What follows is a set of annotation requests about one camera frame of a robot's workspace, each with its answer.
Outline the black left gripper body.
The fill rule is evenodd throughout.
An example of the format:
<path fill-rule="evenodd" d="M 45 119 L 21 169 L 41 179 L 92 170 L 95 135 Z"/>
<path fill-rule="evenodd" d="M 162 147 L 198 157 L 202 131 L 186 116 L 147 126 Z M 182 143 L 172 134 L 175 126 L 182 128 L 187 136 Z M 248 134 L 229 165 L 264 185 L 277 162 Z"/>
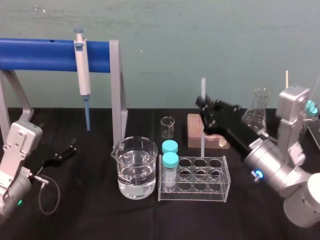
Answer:
<path fill-rule="evenodd" d="M 40 173 L 46 167 L 59 167 L 63 162 L 61 155 L 46 143 L 40 143 L 34 151 L 34 157 L 36 173 Z"/>

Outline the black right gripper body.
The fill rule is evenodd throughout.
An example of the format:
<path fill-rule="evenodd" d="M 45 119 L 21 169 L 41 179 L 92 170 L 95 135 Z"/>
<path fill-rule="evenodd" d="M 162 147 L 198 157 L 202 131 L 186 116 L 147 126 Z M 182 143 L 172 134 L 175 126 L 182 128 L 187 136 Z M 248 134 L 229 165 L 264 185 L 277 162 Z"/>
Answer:
<path fill-rule="evenodd" d="M 249 145 L 253 142 L 253 130 L 242 122 L 238 105 L 215 103 L 212 122 L 213 134 L 223 136 L 244 158 L 249 155 L 252 151 Z"/>

